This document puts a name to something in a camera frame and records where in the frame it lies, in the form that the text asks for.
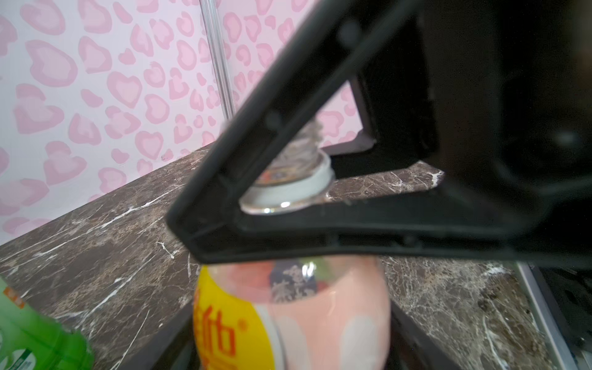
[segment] plastic bottle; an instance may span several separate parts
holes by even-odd
[[[90,370],[86,339],[41,316],[0,279],[0,370]]]
[[[326,199],[334,174],[321,125],[296,135],[240,200],[250,214]],[[194,335],[205,369],[379,370],[389,348],[390,300],[379,262],[325,256],[204,266]]]

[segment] yellow label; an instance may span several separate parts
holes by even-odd
[[[195,290],[195,343],[206,370],[278,370],[253,304],[224,292],[203,266]]]

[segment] pink leopard print wallpaper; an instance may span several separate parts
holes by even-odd
[[[249,96],[315,0],[218,0],[233,98],[238,108]],[[323,145],[352,140],[362,128],[351,87],[346,83],[321,108]]]
[[[0,9],[0,244],[220,134],[198,1]]]

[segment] brown marble surface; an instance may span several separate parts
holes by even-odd
[[[199,265],[163,220],[205,150],[0,246],[0,275],[43,314],[82,330],[95,369],[116,369],[191,300]],[[335,200],[428,189],[412,167],[339,181]],[[392,297],[467,370],[551,369],[512,272],[500,263],[382,258]]]

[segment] metal pole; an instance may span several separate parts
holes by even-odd
[[[210,44],[210,54],[214,64],[214,73],[218,81],[218,93],[222,111],[226,121],[230,121],[234,116],[234,100],[232,99],[232,85],[226,65],[226,56],[224,55],[224,39],[220,31],[220,22],[216,10],[215,0],[201,0],[201,13],[204,17],[205,33]]]
[[[530,266],[519,262],[516,264],[516,277],[520,281],[527,297],[530,300],[533,315],[539,330],[545,335],[549,354],[554,365],[560,370],[578,370],[571,351],[559,331],[559,327],[551,314],[551,310],[540,291]]]

